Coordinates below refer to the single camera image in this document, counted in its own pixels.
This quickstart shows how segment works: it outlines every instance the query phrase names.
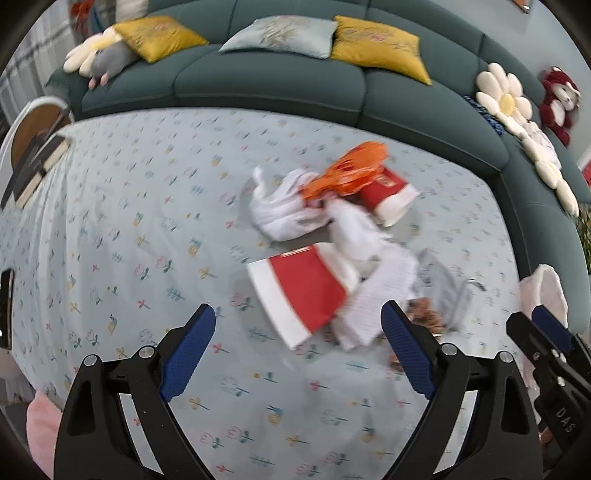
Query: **light blue wall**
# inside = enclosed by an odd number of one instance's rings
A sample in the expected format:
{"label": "light blue wall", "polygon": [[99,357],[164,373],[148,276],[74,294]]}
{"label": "light blue wall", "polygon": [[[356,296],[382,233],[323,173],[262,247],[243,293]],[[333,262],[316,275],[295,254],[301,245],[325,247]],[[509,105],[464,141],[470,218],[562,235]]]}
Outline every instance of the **light blue wall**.
{"label": "light blue wall", "polygon": [[582,107],[570,131],[573,160],[591,158],[591,70],[554,15],[534,0],[529,15],[509,0],[431,0],[502,44],[530,71],[538,75],[552,65],[563,69],[583,95]]}

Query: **yellow throw pillow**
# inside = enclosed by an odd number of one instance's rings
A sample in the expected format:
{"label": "yellow throw pillow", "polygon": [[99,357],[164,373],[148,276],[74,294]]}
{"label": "yellow throw pillow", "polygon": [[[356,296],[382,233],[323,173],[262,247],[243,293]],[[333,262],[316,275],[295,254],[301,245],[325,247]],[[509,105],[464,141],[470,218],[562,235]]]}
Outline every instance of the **yellow throw pillow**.
{"label": "yellow throw pillow", "polygon": [[127,45],[148,63],[162,60],[185,48],[209,43],[201,35],[165,15],[121,22],[113,27]]}
{"label": "yellow throw pillow", "polygon": [[431,85],[431,79],[418,51],[420,38],[390,25],[341,17],[336,29],[331,59],[360,67],[376,67],[402,73]]}

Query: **curtain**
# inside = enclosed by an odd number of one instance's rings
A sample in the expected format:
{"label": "curtain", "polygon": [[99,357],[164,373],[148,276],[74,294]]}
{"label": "curtain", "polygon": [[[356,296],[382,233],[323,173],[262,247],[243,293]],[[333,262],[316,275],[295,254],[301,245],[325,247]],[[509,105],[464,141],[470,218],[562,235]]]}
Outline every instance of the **curtain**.
{"label": "curtain", "polygon": [[44,95],[46,81],[77,43],[70,1],[57,0],[37,19],[0,76],[0,106],[9,123],[29,101]]}

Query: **sofa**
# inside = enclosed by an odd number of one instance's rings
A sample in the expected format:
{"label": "sofa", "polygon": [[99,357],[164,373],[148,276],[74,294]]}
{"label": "sofa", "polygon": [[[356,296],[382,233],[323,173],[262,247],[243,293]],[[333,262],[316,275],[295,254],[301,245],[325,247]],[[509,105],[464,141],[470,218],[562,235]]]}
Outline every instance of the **sofa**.
{"label": "sofa", "polygon": [[[335,15],[393,25],[420,37],[431,86],[380,69],[270,51],[218,52],[255,19],[278,14],[332,19]],[[558,272],[569,305],[569,328],[589,327],[591,292],[572,219],[537,176],[513,136],[499,136],[462,96],[498,62],[521,80],[534,105],[544,88],[493,39],[428,0],[150,0],[149,15],[169,15],[210,41],[154,64],[139,61],[106,87],[56,70],[48,82],[66,96],[77,119],[136,109],[231,107],[319,118],[394,138],[468,168],[493,191],[511,238],[520,278],[538,264]],[[581,203],[591,192],[551,131],[563,176]]]}

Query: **pink plush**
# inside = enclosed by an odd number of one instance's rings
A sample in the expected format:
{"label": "pink plush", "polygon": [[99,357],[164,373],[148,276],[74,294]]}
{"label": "pink plush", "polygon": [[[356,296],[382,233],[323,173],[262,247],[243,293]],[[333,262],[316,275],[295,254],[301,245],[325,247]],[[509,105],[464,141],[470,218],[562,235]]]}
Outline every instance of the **pink plush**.
{"label": "pink plush", "polygon": [[27,440],[33,460],[51,480],[60,422],[60,410],[45,395],[37,392],[27,409]]}

